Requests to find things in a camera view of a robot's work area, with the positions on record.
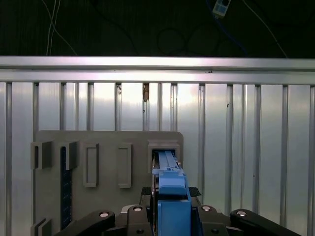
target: metal fence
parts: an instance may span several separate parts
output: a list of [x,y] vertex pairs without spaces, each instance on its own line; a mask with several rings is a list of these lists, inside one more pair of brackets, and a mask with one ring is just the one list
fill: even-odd
[[37,130],[179,131],[205,204],[314,233],[315,60],[0,57],[0,235],[34,215]]

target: blue cable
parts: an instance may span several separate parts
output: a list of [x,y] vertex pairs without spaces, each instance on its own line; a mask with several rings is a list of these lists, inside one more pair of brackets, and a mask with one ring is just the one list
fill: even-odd
[[245,53],[245,55],[247,56],[247,50],[245,49],[245,47],[239,42],[237,41],[231,34],[229,34],[229,32],[226,30],[226,28],[221,24],[221,22],[216,18],[216,16],[213,14],[212,12],[212,8],[210,6],[209,0],[206,0],[207,6],[211,12],[211,15],[213,17],[213,19],[216,21],[216,23],[219,25],[219,27],[221,28],[221,30],[223,31],[223,33],[225,33],[225,35],[233,42],[235,43],[237,46],[239,46],[242,51]]

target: corrugated metal wall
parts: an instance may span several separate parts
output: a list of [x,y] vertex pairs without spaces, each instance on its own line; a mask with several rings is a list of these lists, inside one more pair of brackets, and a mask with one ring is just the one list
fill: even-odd
[[308,85],[0,83],[0,235],[29,233],[30,143],[59,129],[179,131],[205,204],[314,235],[314,109]]

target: dark ceiling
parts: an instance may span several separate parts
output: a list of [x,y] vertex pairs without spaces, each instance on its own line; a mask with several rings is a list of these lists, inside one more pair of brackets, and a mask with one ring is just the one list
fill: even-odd
[[[55,0],[44,1],[52,14]],[[205,0],[60,1],[56,29],[79,56],[284,57],[241,0],[231,0],[220,23],[247,55],[223,33]],[[314,0],[246,2],[289,58],[315,57]],[[49,25],[42,0],[0,0],[0,55],[46,55]],[[56,33],[52,42],[51,55],[74,55]]]

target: blue plastic block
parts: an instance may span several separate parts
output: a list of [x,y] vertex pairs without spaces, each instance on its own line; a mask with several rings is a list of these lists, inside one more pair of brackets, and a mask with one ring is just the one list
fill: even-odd
[[152,173],[158,175],[158,191],[165,195],[186,195],[185,177],[182,168],[177,164],[177,159],[170,151],[159,151],[159,169]]
[[186,177],[187,200],[159,200],[157,202],[158,236],[191,235],[191,197]]

